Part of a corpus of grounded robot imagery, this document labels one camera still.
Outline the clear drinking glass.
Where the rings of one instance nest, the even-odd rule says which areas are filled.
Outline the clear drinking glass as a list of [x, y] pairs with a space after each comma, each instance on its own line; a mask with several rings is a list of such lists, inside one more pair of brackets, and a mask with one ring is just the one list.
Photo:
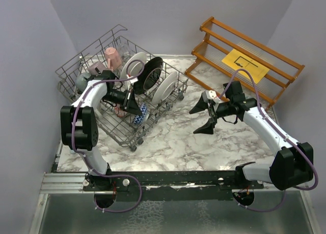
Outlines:
[[116, 46], [116, 49], [119, 53], [119, 55], [122, 57], [122, 58], [126, 58], [127, 56], [130, 56], [130, 47], [127, 43], [120, 43]]

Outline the purple mug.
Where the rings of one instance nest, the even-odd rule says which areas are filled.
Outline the purple mug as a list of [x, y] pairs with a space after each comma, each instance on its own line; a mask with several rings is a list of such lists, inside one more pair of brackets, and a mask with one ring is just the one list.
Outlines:
[[93, 63], [88, 68], [88, 72], [92, 75], [100, 75], [104, 70], [106, 70], [106, 66], [100, 61]]

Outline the black mounting base bar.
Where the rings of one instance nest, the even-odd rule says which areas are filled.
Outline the black mounting base bar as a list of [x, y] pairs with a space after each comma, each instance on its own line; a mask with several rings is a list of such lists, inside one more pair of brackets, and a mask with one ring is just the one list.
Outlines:
[[263, 189], [257, 181], [240, 180], [235, 170], [111, 172], [106, 178], [85, 175], [83, 191], [121, 202], [232, 200], [236, 190]]

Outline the pink cream mug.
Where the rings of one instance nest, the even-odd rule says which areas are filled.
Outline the pink cream mug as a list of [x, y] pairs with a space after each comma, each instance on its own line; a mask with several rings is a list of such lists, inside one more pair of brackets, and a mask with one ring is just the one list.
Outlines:
[[122, 64], [118, 51], [113, 47], [108, 47], [104, 51], [104, 56], [107, 62], [107, 67], [111, 71], [116, 70]]

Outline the blue zigzag patterned bowl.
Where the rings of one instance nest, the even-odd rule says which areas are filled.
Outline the blue zigzag patterned bowl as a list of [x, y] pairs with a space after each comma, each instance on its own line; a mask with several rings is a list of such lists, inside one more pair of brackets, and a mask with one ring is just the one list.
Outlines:
[[132, 124], [133, 125], [140, 125], [142, 123], [144, 123], [148, 116], [149, 116], [149, 113], [148, 113], [148, 108], [147, 108], [147, 105], [145, 103], [142, 103], [140, 105], [140, 110], [141, 110], [141, 115], [135, 115], [133, 120], [132, 120]]

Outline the blue rimmed white plate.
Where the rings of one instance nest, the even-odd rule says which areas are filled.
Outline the blue rimmed white plate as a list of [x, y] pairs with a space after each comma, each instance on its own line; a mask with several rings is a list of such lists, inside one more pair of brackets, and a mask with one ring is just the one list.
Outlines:
[[157, 105], [164, 101], [174, 90], [175, 84], [178, 79], [178, 72], [174, 71], [170, 73], [164, 81], [157, 88], [153, 98], [152, 104]]

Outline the red patterned glass bowl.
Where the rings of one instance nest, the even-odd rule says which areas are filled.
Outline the red patterned glass bowl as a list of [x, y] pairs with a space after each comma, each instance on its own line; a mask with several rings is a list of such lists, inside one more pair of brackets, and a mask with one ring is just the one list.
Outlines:
[[124, 110], [122, 110], [120, 107], [116, 106], [114, 108], [114, 111], [115, 111], [115, 114], [120, 117], [120, 118], [123, 118], [125, 117], [128, 113]]

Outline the yellow paper card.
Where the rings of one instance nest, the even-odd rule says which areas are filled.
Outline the yellow paper card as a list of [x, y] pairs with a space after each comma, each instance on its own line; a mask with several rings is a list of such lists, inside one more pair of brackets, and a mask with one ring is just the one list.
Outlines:
[[255, 84], [258, 84], [269, 72], [269, 69], [245, 54], [232, 49], [222, 62], [234, 70], [245, 69], [252, 76]]

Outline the black rimmed cream plate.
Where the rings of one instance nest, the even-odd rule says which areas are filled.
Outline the black rimmed cream plate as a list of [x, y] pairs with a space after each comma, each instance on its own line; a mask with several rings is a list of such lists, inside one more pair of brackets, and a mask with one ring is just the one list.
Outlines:
[[163, 59], [155, 57], [145, 64], [144, 71], [138, 76], [138, 81], [133, 85], [136, 95], [145, 93], [151, 89], [160, 78], [163, 67]]

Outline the black rimmed printed plate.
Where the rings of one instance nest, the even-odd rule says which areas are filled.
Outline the black rimmed printed plate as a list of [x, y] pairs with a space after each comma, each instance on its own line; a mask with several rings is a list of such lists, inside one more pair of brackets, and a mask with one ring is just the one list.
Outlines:
[[128, 75], [135, 76], [137, 75], [142, 68], [142, 64], [139, 61], [133, 62], [133, 60], [141, 60], [144, 64], [146, 64], [147, 61], [147, 55], [145, 52], [139, 52], [135, 55], [133, 55], [127, 63], [124, 65], [121, 74], [120, 74], [120, 79], [124, 80], [127, 79]]

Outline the dark grey mug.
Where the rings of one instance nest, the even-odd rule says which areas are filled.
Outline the dark grey mug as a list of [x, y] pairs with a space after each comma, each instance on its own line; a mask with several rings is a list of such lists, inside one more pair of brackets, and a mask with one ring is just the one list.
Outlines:
[[80, 92], [84, 92], [88, 85], [91, 74], [88, 72], [81, 73], [75, 81], [75, 86]]

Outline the orange wooden shelf rack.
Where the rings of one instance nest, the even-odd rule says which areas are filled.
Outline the orange wooden shelf rack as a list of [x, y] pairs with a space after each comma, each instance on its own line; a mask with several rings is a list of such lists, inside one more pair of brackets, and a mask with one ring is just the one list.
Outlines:
[[267, 110], [276, 104], [305, 68], [303, 64], [218, 21], [213, 16], [201, 24], [200, 31], [204, 33], [203, 40], [192, 50], [192, 55], [196, 59], [185, 71], [185, 75], [205, 89], [209, 89], [209, 85], [195, 77], [192, 71], [199, 64], [206, 63], [218, 72], [231, 77], [235, 70], [224, 64], [222, 59], [232, 49], [269, 69], [267, 75], [255, 85], [259, 96], [265, 101]]

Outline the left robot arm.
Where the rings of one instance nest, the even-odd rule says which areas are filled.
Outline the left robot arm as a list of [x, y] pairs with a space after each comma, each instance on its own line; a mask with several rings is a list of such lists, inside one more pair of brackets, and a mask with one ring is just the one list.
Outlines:
[[114, 89], [114, 83], [125, 81], [117, 79], [110, 70], [90, 75], [87, 86], [78, 100], [69, 106], [63, 106], [60, 110], [63, 144], [82, 158], [88, 169], [89, 182], [103, 191], [112, 186], [114, 176], [97, 147], [99, 133], [95, 109], [104, 100], [120, 105], [122, 110], [128, 113], [141, 116], [142, 111], [134, 93]]

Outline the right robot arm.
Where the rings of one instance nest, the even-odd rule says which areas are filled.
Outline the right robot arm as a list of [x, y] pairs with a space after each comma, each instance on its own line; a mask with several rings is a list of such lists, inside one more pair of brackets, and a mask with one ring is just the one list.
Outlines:
[[273, 162], [258, 164], [249, 162], [236, 167], [234, 183], [245, 189], [252, 181], [273, 184], [279, 190], [296, 187], [313, 179], [313, 148], [309, 143], [300, 143], [286, 134], [265, 113], [255, 98], [246, 98], [241, 83], [233, 81], [224, 84], [227, 102], [221, 102], [215, 91], [206, 90], [201, 94], [190, 114], [207, 110], [210, 118], [195, 134], [212, 135], [219, 118], [234, 115], [263, 139], [274, 154]]

